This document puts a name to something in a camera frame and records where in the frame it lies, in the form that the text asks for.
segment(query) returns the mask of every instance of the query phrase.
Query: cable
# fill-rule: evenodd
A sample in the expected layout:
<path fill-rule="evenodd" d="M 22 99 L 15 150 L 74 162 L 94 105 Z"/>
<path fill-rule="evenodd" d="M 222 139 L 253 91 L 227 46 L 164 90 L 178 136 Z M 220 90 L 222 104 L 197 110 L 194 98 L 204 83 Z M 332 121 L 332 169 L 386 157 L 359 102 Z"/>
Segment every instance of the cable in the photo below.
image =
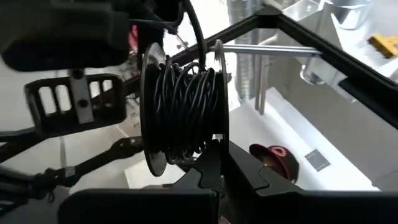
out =
<path fill-rule="evenodd" d="M 199 63 L 182 69 L 169 56 L 159 66 L 153 89 L 154 125 L 149 133 L 169 164 L 189 162 L 213 137 L 217 73 L 212 68 L 188 73 Z"/>
<path fill-rule="evenodd" d="M 204 70 L 206 67 L 207 43 L 203 37 L 203 32 L 201 31 L 200 23 L 195 10 L 193 9 L 191 1 L 183 0 L 183 6 L 188 14 L 189 19 L 191 20 L 193 31 L 195 32 L 195 37 L 198 42 L 200 69 Z"/>

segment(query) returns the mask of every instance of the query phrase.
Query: yellow object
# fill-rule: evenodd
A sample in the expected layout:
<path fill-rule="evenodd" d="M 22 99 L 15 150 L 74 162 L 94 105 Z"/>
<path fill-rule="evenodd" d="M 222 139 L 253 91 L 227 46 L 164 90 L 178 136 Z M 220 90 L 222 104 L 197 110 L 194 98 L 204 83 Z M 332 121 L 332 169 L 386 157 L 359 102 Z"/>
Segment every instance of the yellow object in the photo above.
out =
<path fill-rule="evenodd" d="M 372 36 L 368 42 L 383 54 L 385 58 L 392 58 L 398 55 L 396 45 L 398 44 L 398 36 L 383 37 L 382 35 Z"/>

